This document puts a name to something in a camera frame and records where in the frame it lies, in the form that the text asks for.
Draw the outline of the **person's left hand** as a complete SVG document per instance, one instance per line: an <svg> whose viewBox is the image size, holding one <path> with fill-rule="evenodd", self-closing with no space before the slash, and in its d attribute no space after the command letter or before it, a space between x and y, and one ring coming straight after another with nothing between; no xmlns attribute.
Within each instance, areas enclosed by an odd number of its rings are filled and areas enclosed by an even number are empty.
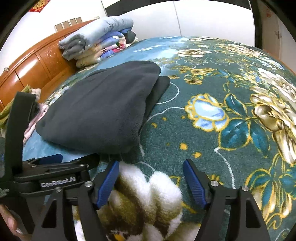
<svg viewBox="0 0 296 241"><path fill-rule="evenodd" d="M4 219L4 222L6 223L6 225L8 226L10 232L15 237L18 237L20 240L23 240L23 241L31 240L32 236L22 233L13 215L9 212L7 207L2 204L1 204L1 216Z"/></svg>

